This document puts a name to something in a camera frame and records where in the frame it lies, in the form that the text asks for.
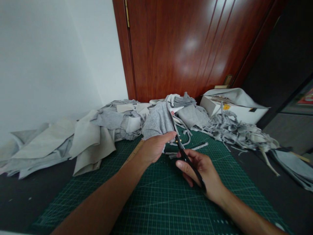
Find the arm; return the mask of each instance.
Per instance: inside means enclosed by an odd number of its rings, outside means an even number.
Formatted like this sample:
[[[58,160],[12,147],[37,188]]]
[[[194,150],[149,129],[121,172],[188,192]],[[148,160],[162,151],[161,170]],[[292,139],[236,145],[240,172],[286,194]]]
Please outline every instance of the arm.
[[[176,132],[152,137],[111,179],[80,204],[52,234],[109,234],[126,201]]]
[[[198,169],[204,179],[207,189],[207,198],[219,205],[245,234],[286,234],[281,229],[262,218],[230,192],[223,185],[208,156],[191,149],[186,149],[185,153],[190,156],[190,161]],[[196,174],[188,163],[178,160],[176,166],[182,170],[183,177],[191,187],[193,187],[192,180],[200,186]]]

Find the yellow label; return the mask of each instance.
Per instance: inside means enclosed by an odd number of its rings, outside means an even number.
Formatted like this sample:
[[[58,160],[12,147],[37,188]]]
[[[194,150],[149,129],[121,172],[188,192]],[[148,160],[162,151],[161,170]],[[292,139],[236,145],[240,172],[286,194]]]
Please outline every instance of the yellow label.
[[[231,107],[228,105],[228,104],[224,104],[224,107],[223,107],[223,110],[228,110],[230,109]]]

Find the right hand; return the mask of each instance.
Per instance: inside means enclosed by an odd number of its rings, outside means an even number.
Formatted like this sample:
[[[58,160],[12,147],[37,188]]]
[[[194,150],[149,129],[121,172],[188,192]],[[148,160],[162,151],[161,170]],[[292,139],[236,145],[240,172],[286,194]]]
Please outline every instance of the right hand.
[[[192,149],[185,149],[185,153],[189,156],[191,163],[199,171],[204,180],[206,186],[206,196],[216,204],[220,204],[220,200],[227,189],[223,185],[209,156],[196,152]],[[177,160],[176,166],[183,172],[183,177],[186,179],[190,187],[193,187],[192,180],[194,180],[201,187],[196,173],[188,163],[182,160]]]

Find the hand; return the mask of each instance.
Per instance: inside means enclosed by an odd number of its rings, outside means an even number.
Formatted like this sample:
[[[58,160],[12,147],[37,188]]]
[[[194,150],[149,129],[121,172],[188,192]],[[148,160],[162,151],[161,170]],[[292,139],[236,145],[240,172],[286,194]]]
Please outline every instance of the hand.
[[[176,132],[167,132],[164,135],[158,135],[147,139],[137,152],[136,156],[140,157],[145,163],[151,164],[156,162],[162,154],[164,145],[174,139]]]
[[[227,189],[223,185],[211,159],[209,156],[191,149],[185,149],[185,153],[189,156],[191,163],[199,171],[204,180],[206,186],[206,196],[211,201],[219,204]],[[178,160],[176,161],[176,166],[183,172],[183,177],[187,180],[190,187],[193,187],[192,180],[194,180],[201,187],[196,173],[188,163]]]

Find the forearm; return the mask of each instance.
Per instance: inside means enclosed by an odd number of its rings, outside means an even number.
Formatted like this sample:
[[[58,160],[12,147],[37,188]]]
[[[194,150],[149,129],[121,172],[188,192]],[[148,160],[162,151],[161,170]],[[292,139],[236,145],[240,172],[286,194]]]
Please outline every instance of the forearm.
[[[218,205],[245,234],[286,234],[258,215],[226,188]]]
[[[135,156],[80,204],[53,234],[109,234],[148,167]]]

